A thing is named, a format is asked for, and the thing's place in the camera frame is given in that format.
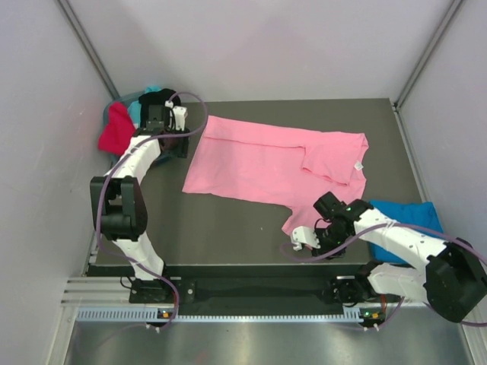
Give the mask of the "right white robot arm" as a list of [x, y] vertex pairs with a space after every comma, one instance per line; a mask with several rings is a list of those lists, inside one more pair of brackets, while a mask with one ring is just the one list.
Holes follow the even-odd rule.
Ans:
[[400, 257], [406, 266], [370, 262], [361, 267], [355, 292], [363, 300], [392, 294], [429, 305], [460, 323], [486, 297], [485, 258], [460, 238], [399, 223], [360, 199], [341, 202], [331, 192], [314, 203], [328, 224], [316, 234], [317, 258], [341, 252], [357, 239]]

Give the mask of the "pink t shirt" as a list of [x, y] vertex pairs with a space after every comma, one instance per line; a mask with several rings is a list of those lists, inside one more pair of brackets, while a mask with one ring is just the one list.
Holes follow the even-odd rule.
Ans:
[[314, 203], [332, 192], [353, 202], [363, 196], [368, 150], [363, 133], [318, 132], [210, 116], [183, 185], [211, 194], [291, 210], [282, 231], [312, 226]]

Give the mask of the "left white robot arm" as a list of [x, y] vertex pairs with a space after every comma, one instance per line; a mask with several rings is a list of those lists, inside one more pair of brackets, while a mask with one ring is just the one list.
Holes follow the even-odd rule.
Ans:
[[165, 274], [164, 260], [148, 237], [148, 211], [141, 183], [167, 151], [187, 156], [187, 109], [172, 100], [148, 106], [148, 117], [134, 129], [116, 164], [90, 181], [91, 209], [98, 238], [115, 244], [134, 271], [130, 303], [169, 303], [176, 291]]

